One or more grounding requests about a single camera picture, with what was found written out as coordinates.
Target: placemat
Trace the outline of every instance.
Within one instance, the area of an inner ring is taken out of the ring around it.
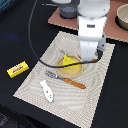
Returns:
[[[59,32],[41,57],[41,60],[55,65],[58,59],[64,56],[60,50],[68,51],[71,55],[80,55],[79,45],[79,39],[76,35]],[[84,84],[86,89],[80,89],[58,79],[49,78],[45,75],[45,71],[50,70],[57,73],[56,69],[37,62],[28,77],[15,92],[14,97],[81,128],[90,128],[114,46],[114,44],[107,43],[101,60],[97,63],[85,64],[82,74],[77,78],[73,78],[74,81]],[[48,102],[44,96],[40,85],[42,80],[47,81],[54,93],[52,103]]]

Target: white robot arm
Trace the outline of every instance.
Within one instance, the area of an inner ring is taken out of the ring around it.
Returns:
[[[81,59],[92,61],[97,49],[105,50],[106,35],[103,29],[110,9],[110,0],[52,0],[63,7],[78,10],[78,38]]]

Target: black table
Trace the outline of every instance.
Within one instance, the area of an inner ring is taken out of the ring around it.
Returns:
[[[0,104],[12,111],[32,117],[51,128],[77,126],[13,97],[37,63],[28,43],[28,20],[35,0],[15,0],[0,13]],[[49,0],[38,0],[31,24],[33,47],[43,55],[59,31],[77,35],[77,31],[48,24],[57,7],[42,6]],[[115,49],[105,77],[91,128],[128,127],[128,44],[107,39]],[[23,61],[29,70],[10,78],[7,70]]]

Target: cable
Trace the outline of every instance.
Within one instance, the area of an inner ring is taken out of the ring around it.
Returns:
[[[30,14],[30,18],[29,18],[29,22],[28,22],[28,39],[29,39],[29,45],[30,45],[30,48],[33,52],[33,54],[35,55],[35,57],[38,59],[38,61],[42,64],[44,64],[45,66],[47,67],[50,67],[50,68],[64,68],[64,67],[68,67],[68,66],[72,66],[72,65],[78,65],[78,64],[89,64],[89,63],[96,63],[98,62],[102,55],[103,55],[103,51],[100,51],[100,50],[97,50],[97,53],[98,53],[98,59],[95,60],[95,61],[84,61],[84,62],[79,62],[79,63],[73,63],[73,64],[69,64],[69,65],[65,65],[65,66],[53,66],[53,65],[49,65],[49,64],[46,64],[45,62],[43,62],[42,60],[40,60],[40,58],[37,56],[37,54],[35,53],[33,47],[32,47],[32,43],[31,43],[31,34],[30,34],[30,26],[31,26],[31,20],[32,20],[32,16],[33,16],[33,12],[35,10],[35,7],[36,7],[36,4],[37,4],[37,0],[35,0],[35,3],[33,5],[33,8],[32,8],[32,11],[31,11],[31,14]]]

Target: yellow object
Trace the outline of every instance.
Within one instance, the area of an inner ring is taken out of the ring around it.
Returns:
[[[64,59],[63,59],[63,66],[64,65],[68,65],[68,64],[73,64],[73,63],[77,63],[75,60],[73,60],[72,58],[64,55]],[[68,66],[68,67],[64,67],[64,68],[80,68],[80,65],[72,65],[72,66]]]
[[[22,63],[7,70],[9,76],[13,78],[14,76],[22,73],[23,71],[29,69],[28,65],[23,61]]]

